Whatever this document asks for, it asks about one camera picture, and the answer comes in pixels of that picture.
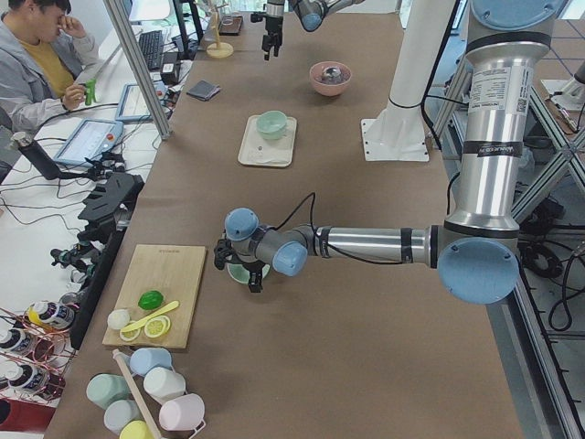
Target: tablet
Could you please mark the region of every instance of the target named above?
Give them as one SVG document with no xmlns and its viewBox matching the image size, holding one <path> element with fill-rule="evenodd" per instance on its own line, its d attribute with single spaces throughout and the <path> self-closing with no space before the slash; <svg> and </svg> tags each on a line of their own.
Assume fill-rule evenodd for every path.
<svg viewBox="0 0 585 439">
<path fill-rule="evenodd" d="M 110 151 L 122 135 L 124 125 L 118 121 L 84 119 L 53 158 L 67 166 L 91 167 L 86 158 L 95 160 Z"/>
<path fill-rule="evenodd" d="M 162 81 L 153 83 L 154 91 L 159 100 L 166 96 L 166 86 Z M 146 106 L 143 94 L 138 84 L 126 84 L 122 89 L 122 96 L 116 110 L 116 121 L 120 122 L 145 122 L 152 120 L 152 116 Z"/>
</svg>

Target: hand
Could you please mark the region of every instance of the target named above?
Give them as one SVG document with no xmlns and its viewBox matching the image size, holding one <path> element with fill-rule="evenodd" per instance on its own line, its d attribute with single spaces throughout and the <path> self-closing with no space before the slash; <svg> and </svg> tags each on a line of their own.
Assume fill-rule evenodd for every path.
<svg viewBox="0 0 585 439">
<path fill-rule="evenodd" d="M 85 101 L 85 87 L 80 84 L 69 85 L 61 98 L 63 106 L 69 111 L 75 110 Z"/>
<path fill-rule="evenodd" d="M 58 28 L 74 38 L 83 38 L 87 35 L 81 22 L 72 16 L 61 16 Z"/>
</svg>

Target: pink bowl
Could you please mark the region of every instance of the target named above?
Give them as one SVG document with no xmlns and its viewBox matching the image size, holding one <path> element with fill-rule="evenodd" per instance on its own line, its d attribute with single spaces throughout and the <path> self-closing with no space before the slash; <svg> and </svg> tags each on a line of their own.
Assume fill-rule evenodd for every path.
<svg viewBox="0 0 585 439">
<path fill-rule="evenodd" d="M 323 71 L 330 67 L 338 67 L 341 70 L 343 81 L 338 84 L 327 84 L 322 82 Z M 351 81 L 351 70 L 341 62 L 322 61 L 318 62 L 309 70 L 309 81 L 314 90 L 324 96 L 337 96 L 349 87 Z"/>
</svg>

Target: brown paper tablecloth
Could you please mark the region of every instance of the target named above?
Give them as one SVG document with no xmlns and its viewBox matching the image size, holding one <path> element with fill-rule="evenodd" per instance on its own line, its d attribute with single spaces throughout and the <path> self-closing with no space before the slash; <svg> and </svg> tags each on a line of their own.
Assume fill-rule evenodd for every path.
<svg viewBox="0 0 585 439">
<path fill-rule="evenodd" d="M 337 14 L 307 34 L 287 16 L 281 55 L 269 62 L 262 32 L 247 18 L 239 37 L 225 37 L 233 56 L 197 55 L 186 86 L 205 79 L 222 91 L 179 101 L 46 438 L 113 437 L 85 386 L 117 370 L 101 338 L 138 243 L 208 248 L 189 346 L 174 353 L 206 404 L 202 439 L 521 437 L 484 307 L 451 297 L 435 271 L 313 258 L 294 278 L 271 272 L 264 292 L 250 294 L 214 268 L 225 215 L 240 206 L 277 224 L 316 191 L 319 225 L 425 228 L 445 215 L 440 153 L 429 163 L 363 157 L 360 120 L 386 106 L 399 18 Z M 353 71 L 337 98 L 308 81 L 326 59 Z M 298 121 L 292 165 L 240 165 L 246 121 L 271 109 Z M 291 225 L 306 221 L 308 208 Z"/>
</svg>

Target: green bowl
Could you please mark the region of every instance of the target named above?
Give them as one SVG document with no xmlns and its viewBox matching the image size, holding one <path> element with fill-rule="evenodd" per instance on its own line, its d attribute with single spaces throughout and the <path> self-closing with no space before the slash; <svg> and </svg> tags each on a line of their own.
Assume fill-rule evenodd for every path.
<svg viewBox="0 0 585 439">
<path fill-rule="evenodd" d="M 256 119 L 256 130 L 263 139 L 278 140 L 286 132 L 286 122 L 286 114 L 272 110 Z"/>
<path fill-rule="evenodd" d="M 229 276 L 239 284 L 248 284 L 248 280 L 250 279 L 250 273 L 246 270 L 242 265 L 235 264 L 235 263 L 228 263 L 228 273 Z M 271 270 L 269 265 L 264 265 L 262 268 L 262 279 L 266 277 L 268 272 Z"/>
</svg>

